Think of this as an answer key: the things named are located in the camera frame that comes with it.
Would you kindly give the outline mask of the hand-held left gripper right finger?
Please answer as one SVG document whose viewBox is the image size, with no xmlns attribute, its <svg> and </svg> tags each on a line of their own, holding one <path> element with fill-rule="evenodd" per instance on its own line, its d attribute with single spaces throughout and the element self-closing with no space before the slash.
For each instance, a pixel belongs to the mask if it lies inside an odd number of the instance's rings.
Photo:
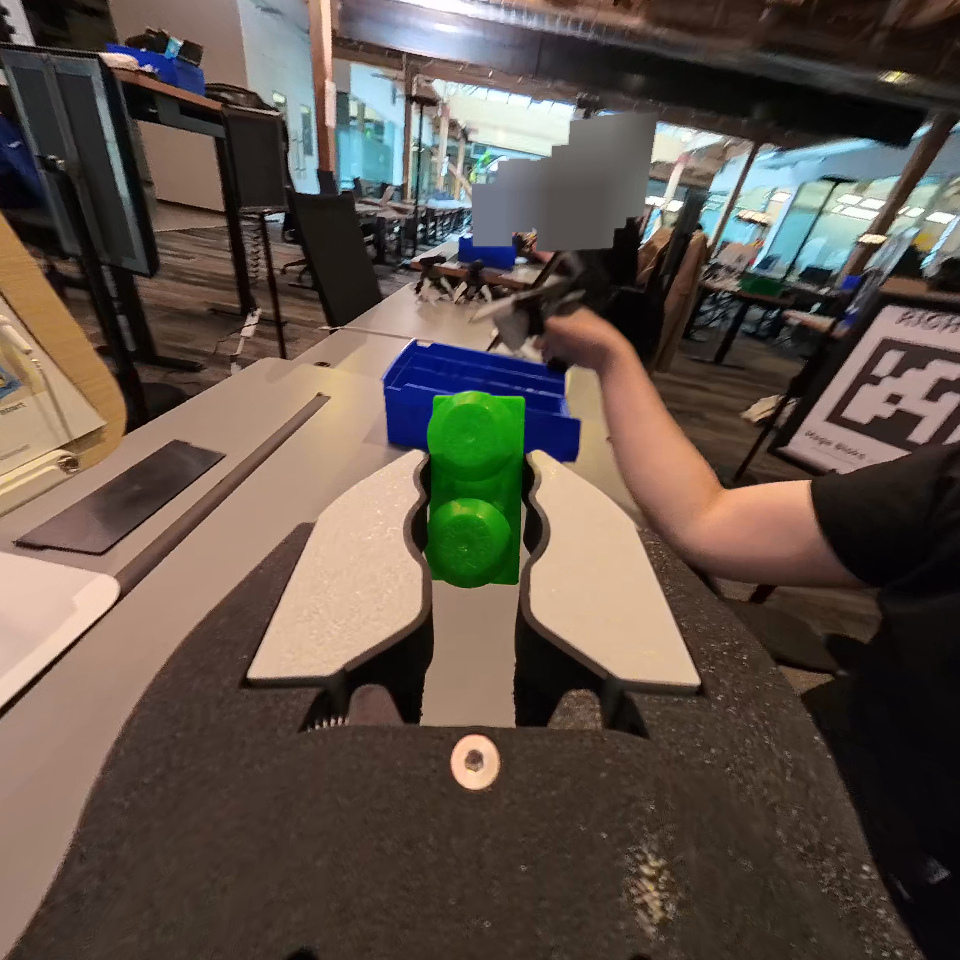
<svg viewBox="0 0 960 960">
<path fill-rule="evenodd" d="M 606 493 L 543 451 L 524 468 L 519 723 L 548 724 L 584 691 L 603 724 L 630 694 L 690 698 L 703 682 L 639 528 Z"/>
</svg>

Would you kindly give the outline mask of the blue plastic bin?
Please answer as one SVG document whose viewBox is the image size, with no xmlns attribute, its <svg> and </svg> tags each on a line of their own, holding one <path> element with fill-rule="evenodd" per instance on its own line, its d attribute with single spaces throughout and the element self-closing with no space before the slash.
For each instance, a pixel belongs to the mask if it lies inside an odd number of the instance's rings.
<svg viewBox="0 0 960 960">
<path fill-rule="evenodd" d="M 382 377 L 389 442 L 426 450 L 434 399 L 482 392 L 526 402 L 525 451 L 575 462 L 581 420 L 571 414 L 567 378 L 548 366 L 463 347 L 410 342 Z"/>
</svg>

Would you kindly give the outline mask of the green two-stud toy block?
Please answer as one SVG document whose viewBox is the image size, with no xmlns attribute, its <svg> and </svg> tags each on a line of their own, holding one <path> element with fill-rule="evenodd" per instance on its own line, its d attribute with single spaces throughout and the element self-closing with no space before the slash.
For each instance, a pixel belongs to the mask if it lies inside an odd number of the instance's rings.
<svg viewBox="0 0 960 960">
<path fill-rule="evenodd" d="M 425 556 L 435 580 L 461 589 L 520 582 L 524 430 L 522 397 L 434 398 Z"/>
</svg>

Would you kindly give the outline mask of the person's right forearm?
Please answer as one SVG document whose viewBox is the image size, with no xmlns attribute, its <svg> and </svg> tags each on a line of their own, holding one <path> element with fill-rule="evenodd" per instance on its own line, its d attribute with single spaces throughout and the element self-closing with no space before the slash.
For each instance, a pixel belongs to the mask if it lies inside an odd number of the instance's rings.
<svg viewBox="0 0 960 960">
<path fill-rule="evenodd" d="M 596 373 L 624 484 L 654 532 L 691 568 L 775 587 L 866 587 L 830 546 L 810 481 L 723 486 L 628 345 L 604 346 Z"/>
</svg>

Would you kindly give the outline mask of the adjacent grey desk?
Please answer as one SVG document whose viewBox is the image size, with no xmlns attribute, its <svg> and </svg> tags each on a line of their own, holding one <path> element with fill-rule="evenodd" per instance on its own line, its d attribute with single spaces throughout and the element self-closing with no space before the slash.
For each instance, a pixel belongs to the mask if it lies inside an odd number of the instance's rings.
<svg viewBox="0 0 960 960">
<path fill-rule="evenodd" d="M 475 302 L 422 299 L 408 285 L 330 333 L 302 360 L 379 378 L 411 343 L 483 352 L 494 342 L 497 328 L 488 319 L 476 319 L 478 310 Z"/>
</svg>

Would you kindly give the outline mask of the dark metal desk plate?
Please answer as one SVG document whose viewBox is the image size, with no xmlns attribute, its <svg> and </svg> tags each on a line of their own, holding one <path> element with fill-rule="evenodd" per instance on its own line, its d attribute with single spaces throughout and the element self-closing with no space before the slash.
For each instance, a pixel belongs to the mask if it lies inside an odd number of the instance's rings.
<svg viewBox="0 0 960 960">
<path fill-rule="evenodd" d="M 225 457 L 172 440 L 14 543 L 29 550 L 103 556 Z"/>
</svg>

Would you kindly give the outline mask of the person's right hand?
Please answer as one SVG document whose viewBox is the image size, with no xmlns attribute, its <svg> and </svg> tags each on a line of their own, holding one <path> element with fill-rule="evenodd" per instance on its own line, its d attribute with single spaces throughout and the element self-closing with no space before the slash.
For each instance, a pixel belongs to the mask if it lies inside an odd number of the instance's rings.
<svg viewBox="0 0 960 960">
<path fill-rule="evenodd" d="M 600 378 L 641 366 L 630 342 L 612 324 L 583 306 L 547 318 L 535 344 L 544 361 L 587 369 Z"/>
</svg>

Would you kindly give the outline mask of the small blue bin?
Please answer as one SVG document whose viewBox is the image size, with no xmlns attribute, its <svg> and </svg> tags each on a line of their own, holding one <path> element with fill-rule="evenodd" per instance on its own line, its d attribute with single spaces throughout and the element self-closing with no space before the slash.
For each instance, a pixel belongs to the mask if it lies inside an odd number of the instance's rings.
<svg viewBox="0 0 960 960">
<path fill-rule="evenodd" d="M 459 239 L 458 262 L 470 266 L 481 262 L 486 269 L 509 272 L 514 269 L 517 252 L 513 243 L 506 246 L 484 246 L 474 243 L 473 235 Z"/>
</svg>

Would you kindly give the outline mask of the brown coat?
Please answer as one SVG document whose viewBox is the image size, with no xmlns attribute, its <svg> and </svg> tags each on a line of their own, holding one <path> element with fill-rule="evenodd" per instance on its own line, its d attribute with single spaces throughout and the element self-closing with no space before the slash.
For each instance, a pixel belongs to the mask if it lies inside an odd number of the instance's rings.
<svg viewBox="0 0 960 960">
<path fill-rule="evenodd" d="M 652 291 L 652 278 L 663 279 L 666 255 L 674 228 L 662 226 L 644 241 L 638 252 L 637 281 L 641 289 Z M 691 319 L 699 294 L 699 284 L 707 263 L 709 239 L 699 223 L 693 230 L 663 300 L 664 319 L 658 344 L 649 365 L 654 373 L 669 372 L 678 354 L 683 335 Z"/>
</svg>

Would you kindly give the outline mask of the white crumpled cloth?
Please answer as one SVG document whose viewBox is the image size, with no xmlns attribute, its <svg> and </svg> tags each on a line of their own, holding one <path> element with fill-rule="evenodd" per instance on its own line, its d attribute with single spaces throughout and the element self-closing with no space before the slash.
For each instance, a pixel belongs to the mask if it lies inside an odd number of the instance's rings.
<svg viewBox="0 0 960 960">
<path fill-rule="evenodd" d="M 783 394 L 764 397 L 740 414 L 740 419 L 756 428 L 778 428 L 789 419 L 798 402 L 797 397 L 788 398 Z"/>
</svg>

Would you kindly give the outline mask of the white power strip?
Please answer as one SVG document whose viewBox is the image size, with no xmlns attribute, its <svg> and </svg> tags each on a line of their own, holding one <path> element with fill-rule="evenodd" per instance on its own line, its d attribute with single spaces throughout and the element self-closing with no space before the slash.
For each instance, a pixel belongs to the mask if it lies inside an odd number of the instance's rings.
<svg viewBox="0 0 960 960">
<path fill-rule="evenodd" d="M 236 376 L 244 369 L 242 359 L 246 346 L 257 334 L 261 319 L 262 309 L 260 307 L 250 310 L 246 313 L 242 326 L 222 338 L 214 346 L 214 355 L 217 355 L 222 347 L 231 347 L 231 353 L 227 357 L 227 374 L 230 377 Z"/>
</svg>

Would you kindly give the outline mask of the black floor lamp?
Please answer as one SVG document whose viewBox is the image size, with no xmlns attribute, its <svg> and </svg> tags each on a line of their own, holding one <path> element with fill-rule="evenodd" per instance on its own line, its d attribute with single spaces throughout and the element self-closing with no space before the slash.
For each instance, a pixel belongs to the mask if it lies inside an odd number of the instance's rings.
<svg viewBox="0 0 960 960">
<path fill-rule="evenodd" d="M 786 269 L 786 272 L 784 274 L 784 278 L 786 279 L 786 281 L 790 281 L 793 278 L 800 256 L 803 253 L 806 246 L 808 245 L 814 230 L 816 229 L 819 222 L 823 218 L 826 212 L 826 208 L 834 200 L 834 195 L 836 194 L 837 190 L 840 188 L 846 188 L 848 186 L 855 185 L 857 181 L 854 178 L 851 178 L 845 175 L 829 174 L 829 175 L 822 175 L 819 178 L 819 183 L 828 185 L 826 188 L 826 193 L 822 199 L 822 202 L 816 214 L 814 215 L 812 221 L 810 222 L 810 225 L 806 233 L 804 234 L 802 240 L 799 242 L 797 251 L 792 261 L 790 262 L 789 266 Z"/>
</svg>

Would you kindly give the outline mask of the black hanging box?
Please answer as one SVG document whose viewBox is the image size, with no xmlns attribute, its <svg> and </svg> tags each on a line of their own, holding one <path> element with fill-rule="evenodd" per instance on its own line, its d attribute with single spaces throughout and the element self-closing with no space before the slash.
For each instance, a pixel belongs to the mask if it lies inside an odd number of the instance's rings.
<svg viewBox="0 0 960 960">
<path fill-rule="evenodd" d="M 282 114 L 224 104 L 222 125 L 234 197 L 240 212 L 286 211 L 289 170 Z"/>
</svg>

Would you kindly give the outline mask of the framed marker sign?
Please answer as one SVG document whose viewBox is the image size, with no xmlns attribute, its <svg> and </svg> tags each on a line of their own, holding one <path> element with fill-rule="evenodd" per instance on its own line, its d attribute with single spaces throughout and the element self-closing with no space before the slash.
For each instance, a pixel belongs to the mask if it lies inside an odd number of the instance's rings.
<svg viewBox="0 0 960 960">
<path fill-rule="evenodd" d="M 831 345 L 768 450 L 812 475 L 850 474 L 958 440 L 958 295 L 889 284 Z"/>
</svg>

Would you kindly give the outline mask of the instruction sheet on board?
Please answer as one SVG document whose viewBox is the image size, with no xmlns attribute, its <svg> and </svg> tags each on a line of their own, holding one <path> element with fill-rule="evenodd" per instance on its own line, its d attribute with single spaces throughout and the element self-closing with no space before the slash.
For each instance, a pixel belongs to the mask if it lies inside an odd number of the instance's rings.
<svg viewBox="0 0 960 960">
<path fill-rule="evenodd" d="M 1 293 L 12 316 L 102 417 L 100 430 L 67 445 L 82 472 L 100 464 L 119 448 L 126 434 L 124 394 L 5 216 L 1 217 Z"/>
</svg>

